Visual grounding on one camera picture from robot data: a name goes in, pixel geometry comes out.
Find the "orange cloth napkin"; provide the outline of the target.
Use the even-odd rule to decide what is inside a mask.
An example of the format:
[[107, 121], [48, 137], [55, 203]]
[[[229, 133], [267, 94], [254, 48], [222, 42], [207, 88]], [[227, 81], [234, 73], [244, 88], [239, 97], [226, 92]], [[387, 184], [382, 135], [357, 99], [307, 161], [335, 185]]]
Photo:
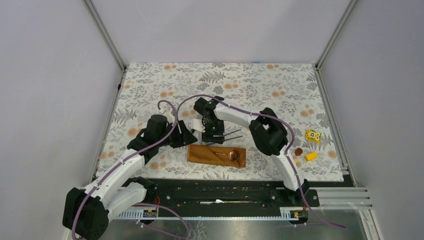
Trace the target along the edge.
[[[239, 153], [239, 159], [229, 161], [226, 156], [215, 155], [213, 152], [228, 153], [231, 150], [236, 150]], [[188, 146], [187, 161], [197, 164], [226, 166], [235, 168], [245, 168], [247, 162], [247, 150], [240, 147], [228, 146], [210, 146], [191, 144]]]

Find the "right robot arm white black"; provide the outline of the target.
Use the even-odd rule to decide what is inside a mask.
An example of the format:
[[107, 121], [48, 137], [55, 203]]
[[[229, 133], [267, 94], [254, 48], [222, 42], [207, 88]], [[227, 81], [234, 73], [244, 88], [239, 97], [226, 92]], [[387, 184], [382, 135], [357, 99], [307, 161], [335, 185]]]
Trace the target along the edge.
[[201, 97], [195, 101], [193, 108], [202, 116], [202, 141], [223, 144], [225, 122], [248, 129], [256, 148], [271, 157], [283, 177], [287, 201], [293, 206], [301, 205], [307, 199], [309, 182], [297, 171], [289, 151], [292, 143], [288, 140], [288, 134], [294, 131], [268, 107], [260, 112], [252, 112], [223, 100], [216, 96], [210, 100]]

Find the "brown wooden spoon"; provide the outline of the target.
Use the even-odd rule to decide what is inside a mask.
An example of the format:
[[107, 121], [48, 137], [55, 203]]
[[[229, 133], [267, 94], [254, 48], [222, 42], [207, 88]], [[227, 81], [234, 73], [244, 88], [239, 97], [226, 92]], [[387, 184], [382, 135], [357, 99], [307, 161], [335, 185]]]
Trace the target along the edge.
[[216, 152], [216, 151], [213, 151], [213, 153], [214, 153], [215, 155], [225, 156], [225, 157], [227, 157], [227, 159], [228, 159], [229, 161], [231, 161], [231, 162], [237, 161], [237, 160], [240, 158], [240, 154], [239, 154], [239, 153], [238, 153], [238, 151], [236, 151], [236, 150], [231, 150], [231, 151], [230, 151], [230, 152], [228, 152], [228, 153], [223, 153], [223, 152]]

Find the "dark teal chopstick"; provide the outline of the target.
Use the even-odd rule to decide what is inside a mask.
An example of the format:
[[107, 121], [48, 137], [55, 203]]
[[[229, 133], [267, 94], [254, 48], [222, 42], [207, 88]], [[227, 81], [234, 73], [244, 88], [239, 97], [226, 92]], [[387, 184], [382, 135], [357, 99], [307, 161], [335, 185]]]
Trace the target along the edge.
[[[242, 138], [242, 137], [243, 137], [242, 135], [231, 137], [231, 138], [228, 138], [228, 139], [224, 140], [224, 142], [228, 142], [228, 141], [231, 141], [231, 140], [239, 139], [239, 138]], [[223, 143], [211, 142], [211, 143], [208, 143], [206, 145], [211, 146], [211, 145], [215, 145], [215, 144], [223, 144]]]
[[242, 129], [237, 129], [237, 130], [234, 130], [234, 131], [230, 131], [230, 132], [224, 133], [223, 135], [215, 135], [214, 137], [226, 137], [226, 136], [228, 136], [228, 135], [231, 135], [231, 134], [237, 133], [237, 132], [239, 132], [239, 131], [241, 131], [241, 130], [242, 130]]

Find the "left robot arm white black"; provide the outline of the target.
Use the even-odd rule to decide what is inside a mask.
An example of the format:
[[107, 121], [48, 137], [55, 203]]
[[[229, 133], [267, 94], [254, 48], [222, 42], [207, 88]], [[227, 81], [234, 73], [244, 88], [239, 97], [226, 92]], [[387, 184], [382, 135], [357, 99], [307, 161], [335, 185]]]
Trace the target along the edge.
[[142, 169], [162, 146], [180, 148], [197, 142], [183, 120], [168, 122], [166, 116], [150, 117], [121, 157], [108, 170], [88, 185], [72, 188], [66, 195], [62, 225], [75, 239], [97, 240], [109, 223], [130, 206], [152, 204], [155, 192], [145, 183], [131, 182], [121, 186], [136, 171]]

